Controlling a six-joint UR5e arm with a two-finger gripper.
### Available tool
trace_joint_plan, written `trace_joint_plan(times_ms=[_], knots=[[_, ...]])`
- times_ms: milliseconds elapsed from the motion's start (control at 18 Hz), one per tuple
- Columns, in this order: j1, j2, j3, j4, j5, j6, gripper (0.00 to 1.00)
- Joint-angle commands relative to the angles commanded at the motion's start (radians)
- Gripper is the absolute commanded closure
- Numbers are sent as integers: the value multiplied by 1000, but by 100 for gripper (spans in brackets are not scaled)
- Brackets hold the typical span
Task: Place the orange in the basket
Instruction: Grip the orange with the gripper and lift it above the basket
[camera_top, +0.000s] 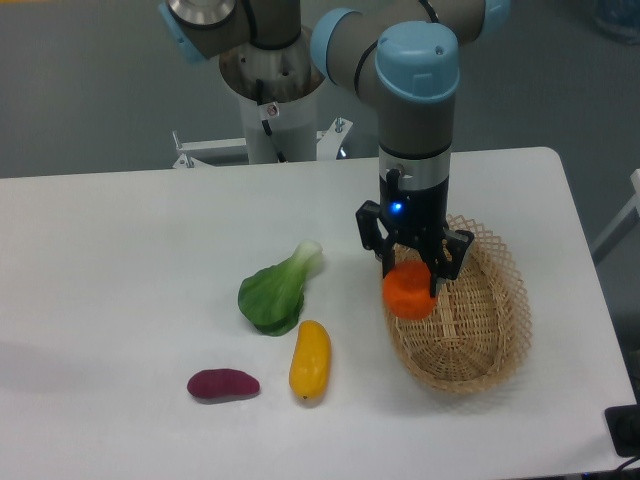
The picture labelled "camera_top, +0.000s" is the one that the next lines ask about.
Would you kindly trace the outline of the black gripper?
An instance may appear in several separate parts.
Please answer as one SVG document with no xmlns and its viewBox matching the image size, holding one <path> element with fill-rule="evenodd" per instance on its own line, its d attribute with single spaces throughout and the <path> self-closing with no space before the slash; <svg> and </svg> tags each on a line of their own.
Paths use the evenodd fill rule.
<svg viewBox="0 0 640 480">
<path fill-rule="evenodd" d="M 449 178 L 422 190 L 400 188 L 400 180 L 379 178 L 380 205 L 365 201 L 356 211 L 362 246 L 381 262 L 385 278 L 395 266 L 394 245 L 416 250 L 429 263 L 430 294 L 436 298 L 456 280 L 475 239 L 468 230 L 446 228 Z"/>
</svg>

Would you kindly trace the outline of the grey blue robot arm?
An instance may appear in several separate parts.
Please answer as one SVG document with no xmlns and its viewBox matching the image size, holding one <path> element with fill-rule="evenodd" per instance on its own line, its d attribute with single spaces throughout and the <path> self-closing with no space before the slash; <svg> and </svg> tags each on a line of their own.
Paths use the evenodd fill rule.
<svg viewBox="0 0 640 480">
<path fill-rule="evenodd" d="M 473 241 L 446 221 L 459 47 L 501 27 L 508 2 L 338 8 L 310 29 L 297 1 L 164 1 L 159 11 L 188 60 L 218 60 L 253 164 L 317 158 L 315 100 L 325 84 L 370 106 L 380 199 L 357 211 L 362 245 L 385 271 L 396 246 L 417 251 L 432 294 L 457 278 Z"/>
</svg>

